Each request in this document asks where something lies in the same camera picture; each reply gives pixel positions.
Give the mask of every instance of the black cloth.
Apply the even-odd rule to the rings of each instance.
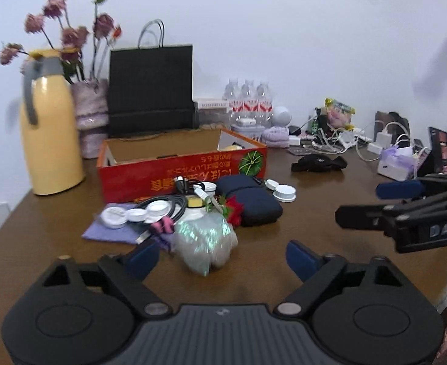
[[[297,163],[291,165],[291,171],[314,171],[318,173],[342,170],[347,162],[341,156],[330,159],[326,155],[310,154],[303,156]]]
[[[251,176],[237,174],[223,176],[217,184],[217,195],[226,199],[235,196],[236,201],[244,206],[242,226],[258,226],[276,222],[283,214],[279,202]]]

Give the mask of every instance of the bouquet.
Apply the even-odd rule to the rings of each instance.
[[[64,77],[70,84],[73,84],[75,78],[78,81],[86,80],[85,66],[83,64],[83,46],[87,43],[90,32],[86,26],[78,26],[75,28],[71,25],[68,17],[67,1],[68,0],[47,0],[42,7],[42,13],[36,15],[31,13],[27,14],[24,22],[24,30],[26,33],[30,34],[44,34],[51,48],[55,49],[44,31],[44,21],[46,19],[52,19],[59,22],[61,30],[61,48],[59,51],[61,52],[60,56],[64,70]],[[117,39],[122,35],[120,25],[116,26],[110,15],[105,12],[98,13],[99,5],[103,4],[105,1],[106,0],[93,1],[95,5],[95,15],[92,26],[93,60],[89,72],[89,79],[92,81],[98,80],[108,49],[113,47]],[[98,72],[95,72],[95,62],[103,44],[105,45],[99,62]],[[13,58],[20,54],[28,55],[22,45],[18,43],[8,43],[3,46],[2,51],[0,52],[0,64],[7,65]]]

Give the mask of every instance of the open box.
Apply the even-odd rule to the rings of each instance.
[[[224,151],[238,144],[241,150]],[[110,139],[97,161],[105,202],[165,195],[173,178],[216,181],[221,176],[264,177],[267,148],[226,129],[184,130],[136,139]]]

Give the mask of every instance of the white plastic bag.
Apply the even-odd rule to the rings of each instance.
[[[217,212],[174,226],[173,250],[192,271],[203,276],[208,275],[211,265],[225,265],[237,243],[234,228]]]

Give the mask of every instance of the red and white label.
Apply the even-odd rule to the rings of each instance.
[[[259,102],[257,100],[246,100],[244,101],[244,110],[246,111],[257,111],[259,107]]]
[[[273,110],[272,100],[261,100],[259,102],[259,110],[263,112],[271,112]]]
[[[232,108],[233,112],[239,112],[242,111],[244,106],[244,102],[243,101],[239,101],[239,100],[232,100],[230,101],[230,107]]]

